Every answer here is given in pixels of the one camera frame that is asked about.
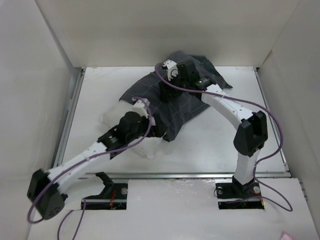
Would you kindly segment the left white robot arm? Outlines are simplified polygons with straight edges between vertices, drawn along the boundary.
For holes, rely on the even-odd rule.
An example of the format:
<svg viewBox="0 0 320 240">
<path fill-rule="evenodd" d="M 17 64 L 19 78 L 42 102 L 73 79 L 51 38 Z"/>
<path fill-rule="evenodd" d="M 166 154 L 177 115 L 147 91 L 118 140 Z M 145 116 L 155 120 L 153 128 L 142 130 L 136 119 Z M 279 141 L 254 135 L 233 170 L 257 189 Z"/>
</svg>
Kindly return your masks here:
<svg viewBox="0 0 320 240">
<path fill-rule="evenodd" d="M 31 219 L 33 210 L 38 211 L 42 221 L 55 217 L 65 206 L 68 197 L 66 190 L 84 176 L 90 167 L 101 165 L 104 161 L 103 156 L 113 159 L 127 149 L 135 147 L 145 138 L 163 137 L 167 130 L 158 115 L 141 116 L 129 111 L 117 125 L 67 163 L 47 171 L 36 170 L 32 174 L 27 191 L 27 197 L 32 203 L 27 221 L 36 224 L 36 221 Z"/>
</svg>

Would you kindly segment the dark grey checked pillowcase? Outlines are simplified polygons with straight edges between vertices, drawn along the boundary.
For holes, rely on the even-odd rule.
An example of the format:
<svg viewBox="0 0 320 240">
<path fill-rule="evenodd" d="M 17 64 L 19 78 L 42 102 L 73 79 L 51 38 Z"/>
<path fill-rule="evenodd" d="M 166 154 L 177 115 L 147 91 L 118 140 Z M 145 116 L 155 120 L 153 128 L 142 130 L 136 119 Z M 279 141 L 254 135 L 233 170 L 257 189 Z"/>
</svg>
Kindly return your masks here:
<svg viewBox="0 0 320 240">
<path fill-rule="evenodd" d="M 213 79 L 223 90 L 233 88 L 204 55 L 189 55 L 183 51 L 176 51 L 170 54 L 167 59 L 176 63 L 191 60 L 194 62 L 201 77 Z M 147 99 L 150 102 L 149 108 L 156 122 L 156 125 L 151 127 L 147 136 L 171 142 L 177 137 L 185 123 L 202 113 L 209 105 L 187 92 L 182 92 L 180 96 L 171 102 L 161 101 L 163 85 L 164 83 L 153 71 L 133 84 L 120 97 L 120 100 L 133 105 L 135 103 L 133 97 Z"/>
</svg>

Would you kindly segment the white pillow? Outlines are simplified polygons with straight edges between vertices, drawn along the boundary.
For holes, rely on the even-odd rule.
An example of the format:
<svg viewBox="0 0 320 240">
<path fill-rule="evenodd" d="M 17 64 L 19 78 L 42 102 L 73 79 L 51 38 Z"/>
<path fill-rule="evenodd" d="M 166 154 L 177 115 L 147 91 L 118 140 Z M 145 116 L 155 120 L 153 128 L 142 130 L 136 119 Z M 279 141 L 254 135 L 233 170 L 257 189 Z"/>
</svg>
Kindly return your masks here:
<svg viewBox="0 0 320 240">
<path fill-rule="evenodd" d="M 148 113 L 150 102 L 146 98 L 133 101 L 130 104 L 119 100 L 103 114 L 101 121 L 108 126 L 108 131 L 98 141 L 107 151 L 134 145 L 132 149 L 136 153 L 152 159 L 168 128 L 159 115 Z"/>
</svg>

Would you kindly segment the pink object in corner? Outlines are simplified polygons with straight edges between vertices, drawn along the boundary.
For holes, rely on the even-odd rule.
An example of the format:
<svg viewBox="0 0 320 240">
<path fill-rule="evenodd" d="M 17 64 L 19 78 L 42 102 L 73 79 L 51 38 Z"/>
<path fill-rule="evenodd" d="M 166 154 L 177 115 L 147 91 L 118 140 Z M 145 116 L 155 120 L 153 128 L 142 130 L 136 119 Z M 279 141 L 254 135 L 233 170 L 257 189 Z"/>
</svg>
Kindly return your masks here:
<svg viewBox="0 0 320 240">
<path fill-rule="evenodd" d="M 296 240 L 291 234 L 283 231 L 280 236 L 280 240 Z"/>
</svg>

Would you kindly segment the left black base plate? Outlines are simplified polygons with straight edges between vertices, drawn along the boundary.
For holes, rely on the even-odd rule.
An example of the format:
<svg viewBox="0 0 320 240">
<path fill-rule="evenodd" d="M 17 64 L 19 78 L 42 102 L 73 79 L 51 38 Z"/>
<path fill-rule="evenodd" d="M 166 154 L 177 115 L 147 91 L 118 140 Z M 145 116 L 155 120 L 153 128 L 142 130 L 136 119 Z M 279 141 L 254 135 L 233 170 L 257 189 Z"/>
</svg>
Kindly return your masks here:
<svg viewBox="0 0 320 240">
<path fill-rule="evenodd" d="M 127 183 L 106 185 L 99 194 L 85 197 L 80 204 L 82 210 L 126 210 Z"/>
</svg>

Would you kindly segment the aluminium rail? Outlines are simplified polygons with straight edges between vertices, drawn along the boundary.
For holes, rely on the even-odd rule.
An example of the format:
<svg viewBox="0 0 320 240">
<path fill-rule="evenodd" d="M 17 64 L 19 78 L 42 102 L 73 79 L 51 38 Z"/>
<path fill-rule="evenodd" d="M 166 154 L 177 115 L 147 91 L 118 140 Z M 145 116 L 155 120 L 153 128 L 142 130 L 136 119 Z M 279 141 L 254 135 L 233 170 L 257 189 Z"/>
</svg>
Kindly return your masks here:
<svg viewBox="0 0 320 240">
<path fill-rule="evenodd" d="M 112 179 L 230 179 L 233 173 L 107 173 Z M 291 178 L 291 173 L 258 172 L 258 178 Z"/>
</svg>

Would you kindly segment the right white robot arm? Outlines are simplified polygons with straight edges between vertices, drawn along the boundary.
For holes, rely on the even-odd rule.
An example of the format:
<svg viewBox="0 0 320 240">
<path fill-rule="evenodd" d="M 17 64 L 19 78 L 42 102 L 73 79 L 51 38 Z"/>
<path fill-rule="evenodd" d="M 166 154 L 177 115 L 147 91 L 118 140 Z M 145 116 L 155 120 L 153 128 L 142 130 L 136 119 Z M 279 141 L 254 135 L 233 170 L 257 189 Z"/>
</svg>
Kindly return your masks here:
<svg viewBox="0 0 320 240">
<path fill-rule="evenodd" d="M 214 108 L 233 125 L 236 130 L 233 145 L 238 154 L 231 190 L 237 197 L 245 196 L 254 184 L 254 167 L 268 139 L 265 113 L 253 112 L 232 100 L 213 78 L 202 76 L 191 60 L 180 63 L 166 60 L 155 67 L 157 75 L 159 68 L 166 72 L 166 77 L 160 80 L 168 87 L 167 99 L 187 92 Z"/>
</svg>

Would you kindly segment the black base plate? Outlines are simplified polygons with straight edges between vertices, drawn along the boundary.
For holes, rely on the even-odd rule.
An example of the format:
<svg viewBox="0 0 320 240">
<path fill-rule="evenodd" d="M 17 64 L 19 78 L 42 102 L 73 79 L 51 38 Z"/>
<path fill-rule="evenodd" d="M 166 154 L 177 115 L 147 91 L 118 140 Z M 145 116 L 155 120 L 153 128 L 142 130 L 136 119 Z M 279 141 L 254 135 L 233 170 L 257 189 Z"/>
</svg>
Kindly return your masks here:
<svg viewBox="0 0 320 240">
<path fill-rule="evenodd" d="M 85 197 L 80 204 L 82 210 L 126 210 L 127 183 L 106 185 L 99 194 Z"/>
<path fill-rule="evenodd" d="M 219 210 L 264 210 L 264 202 L 260 198 L 261 189 L 253 182 L 245 191 L 240 191 L 232 182 L 215 184 L 214 194 L 217 197 Z"/>
</svg>

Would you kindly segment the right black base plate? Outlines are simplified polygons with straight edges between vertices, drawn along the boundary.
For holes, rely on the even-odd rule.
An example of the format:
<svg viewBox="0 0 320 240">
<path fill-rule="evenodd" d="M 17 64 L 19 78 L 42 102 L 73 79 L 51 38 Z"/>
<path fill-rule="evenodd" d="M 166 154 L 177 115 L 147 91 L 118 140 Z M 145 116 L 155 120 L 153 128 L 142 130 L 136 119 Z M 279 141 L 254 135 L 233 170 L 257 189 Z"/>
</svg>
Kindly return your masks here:
<svg viewBox="0 0 320 240">
<path fill-rule="evenodd" d="M 253 182 L 245 191 L 240 191 L 232 182 L 215 184 L 214 194 L 217 197 L 219 210 L 264 210 L 264 202 L 260 198 L 261 189 Z"/>
</svg>

